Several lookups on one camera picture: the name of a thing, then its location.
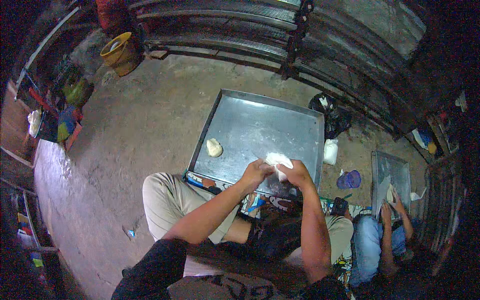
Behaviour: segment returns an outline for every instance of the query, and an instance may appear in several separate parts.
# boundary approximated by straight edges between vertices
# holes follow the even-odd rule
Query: metal tray
[[[410,212],[410,167],[408,162],[378,150],[372,151],[372,215],[379,219],[380,208],[392,183],[403,206]],[[399,219],[395,210],[392,219]]]
[[[220,157],[210,157],[204,141],[215,138],[223,146]],[[277,99],[222,89],[213,104],[188,171],[226,184],[237,182],[249,163],[279,152],[303,161],[316,187],[320,186],[324,149],[324,116]],[[294,199],[291,185],[275,175],[257,192]]]

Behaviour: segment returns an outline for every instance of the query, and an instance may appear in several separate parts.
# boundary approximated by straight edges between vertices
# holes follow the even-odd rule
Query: purple plastic container
[[[361,177],[360,173],[357,170],[345,172],[336,180],[336,186],[342,190],[356,189],[360,186],[360,183]]]

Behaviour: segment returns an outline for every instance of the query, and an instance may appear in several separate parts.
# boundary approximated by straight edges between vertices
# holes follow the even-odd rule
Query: white plastic bag
[[[338,152],[338,139],[326,139],[324,145],[324,163],[334,165],[336,163],[336,154]]]
[[[37,109],[32,111],[31,113],[28,114],[28,122],[30,123],[30,126],[28,126],[28,133],[35,137],[36,134],[38,133],[38,129],[40,129],[40,122],[42,120],[42,111]]]

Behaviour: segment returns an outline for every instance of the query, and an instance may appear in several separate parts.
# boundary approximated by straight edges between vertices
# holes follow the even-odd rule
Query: black shirt
[[[288,299],[264,279],[237,274],[187,276],[183,269],[187,243],[158,240],[120,281],[112,299]],[[346,299],[333,276],[307,286],[294,299]]]

